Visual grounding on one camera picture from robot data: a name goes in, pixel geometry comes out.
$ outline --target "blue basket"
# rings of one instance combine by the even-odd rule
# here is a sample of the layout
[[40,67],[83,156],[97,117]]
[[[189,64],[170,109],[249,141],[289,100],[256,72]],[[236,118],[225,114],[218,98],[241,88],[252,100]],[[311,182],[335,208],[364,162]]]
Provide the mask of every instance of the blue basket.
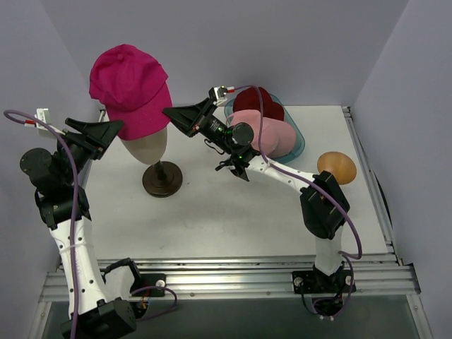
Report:
[[[279,101],[279,99],[276,96],[274,96],[272,94],[270,94],[270,96],[274,102],[277,102],[282,107],[284,107],[283,104],[281,104],[281,101]],[[226,118],[228,118],[228,116],[233,113],[233,111],[232,111],[233,104],[234,104],[234,99],[228,101],[227,104],[225,105]],[[284,107],[284,121],[287,122],[290,126],[292,126],[294,128],[295,133],[297,134],[297,140],[295,141],[295,146],[294,146],[293,150],[291,150],[288,154],[286,154],[282,157],[273,157],[272,158],[272,160],[278,161],[281,164],[287,164],[289,161],[296,159],[297,157],[299,157],[300,154],[302,154],[302,152],[304,150],[304,138],[303,138],[302,132],[299,131],[298,126],[294,123],[294,121],[292,120],[292,117],[290,116],[289,112],[285,109],[285,107]]]

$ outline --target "purple cable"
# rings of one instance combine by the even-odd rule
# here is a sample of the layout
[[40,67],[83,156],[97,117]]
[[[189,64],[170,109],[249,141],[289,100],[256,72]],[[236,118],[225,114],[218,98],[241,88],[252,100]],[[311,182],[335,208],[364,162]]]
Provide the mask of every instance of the purple cable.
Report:
[[73,281],[73,316],[72,316],[72,327],[71,327],[71,339],[75,339],[76,337],[76,329],[77,329],[77,320],[78,320],[78,279],[77,279],[77,268],[76,268],[76,248],[74,247],[74,240],[76,238],[76,211],[77,211],[77,200],[78,200],[78,177],[77,177],[77,166],[76,162],[73,159],[71,154],[71,150],[67,146],[64,139],[56,132],[54,129],[46,124],[45,122],[35,118],[33,115],[16,111],[14,109],[7,109],[4,111],[4,116],[11,121],[17,122],[19,124],[24,125],[25,122],[19,119],[13,118],[11,115],[18,115],[24,117],[26,119],[34,121],[36,124],[42,125],[45,127],[61,144],[64,151],[66,152],[69,162],[71,163],[72,174],[73,174],[73,197],[72,197],[72,211],[71,211],[71,228],[70,228],[70,240],[69,244],[71,245],[71,272],[72,272],[72,281]]
[[134,291],[131,292],[130,294],[131,294],[131,295],[135,295],[135,294],[137,294],[137,293],[139,293],[139,292],[144,292],[144,291],[148,291],[148,290],[164,290],[164,291],[168,291],[169,293],[171,293],[171,294],[174,296],[174,301],[173,301],[173,303],[172,303],[172,305],[171,305],[170,308],[168,308],[168,309],[166,309],[166,310],[164,310],[164,311],[161,311],[161,312],[159,312],[159,313],[156,313],[156,314],[151,314],[150,316],[144,315],[144,316],[142,316],[141,318],[136,319],[137,321],[144,321],[144,320],[149,320],[149,319],[157,318],[158,316],[162,316],[163,314],[170,313],[170,312],[173,311],[174,308],[176,307],[176,304],[177,304],[177,295],[176,295],[176,292],[173,291],[173,290],[171,290],[171,289],[168,288],[168,287],[163,287],[163,286],[146,286],[146,287],[138,288],[137,290],[134,290]]
[[358,231],[356,230],[355,224],[353,224],[352,220],[350,219],[350,217],[348,216],[347,212],[345,212],[345,210],[342,208],[342,206],[336,201],[334,200],[334,198],[328,194],[328,192],[326,192],[324,189],[322,189],[319,185],[316,185],[315,183],[309,181],[308,179],[305,179],[304,177],[301,177],[299,175],[290,173],[282,168],[279,168],[278,166],[274,165],[273,163],[269,163],[268,162],[268,158],[266,156],[266,154],[262,151],[262,144],[261,144],[261,139],[262,139],[262,130],[263,130],[263,100],[262,100],[262,94],[261,91],[254,85],[246,85],[246,86],[241,86],[238,88],[235,88],[234,90],[241,90],[244,88],[254,88],[254,90],[257,91],[258,93],[258,97],[259,97],[259,112],[261,113],[261,123],[259,124],[259,135],[258,135],[258,146],[259,146],[259,152],[261,152],[262,158],[264,159],[264,161],[266,163],[268,163],[271,167],[273,167],[275,170],[288,175],[289,177],[301,180],[302,182],[305,182],[306,184],[314,187],[314,189],[316,189],[316,191],[318,191],[320,194],[322,194],[323,196],[325,196],[325,198],[327,198],[333,205],[334,207],[337,208],[337,210],[340,212],[340,214],[342,214],[342,216],[344,217],[345,221],[347,221],[348,225],[350,226],[350,229],[352,230],[353,236],[355,237],[356,240],[356,244],[358,247],[358,254],[349,254],[345,251],[339,251],[340,254],[342,254],[343,256],[347,256],[350,258],[353,258],[355,260],[360,260],[362,257],[362,245],[361,245],[361,239],[359,238],[358,235]]
[[[353,284],[355,282],[355,272],[353,271],[352,263],[350,262],[350,260],[347,256],[343,255],[343,257],[347,261],[348,266],[350,267],[350,274],[352,276],[352,279],[350,280],[350,288],[348,289],[347,299],[345,300],[344,305],[340,308],[340,310],[336,314],[333,315],[333,317],[339,316],[342,314],[342,312],[344,312],[345,307],[350,302],[350,296],[352,295]],[[321,302],[323,300],[334,300],[334,299],[335,299],[334,297],[318,298],[318,299],[316,299],[315,302],[312,303],[312,307],[314,308],[314,311],[316,311],[316,304],[318,302]]]

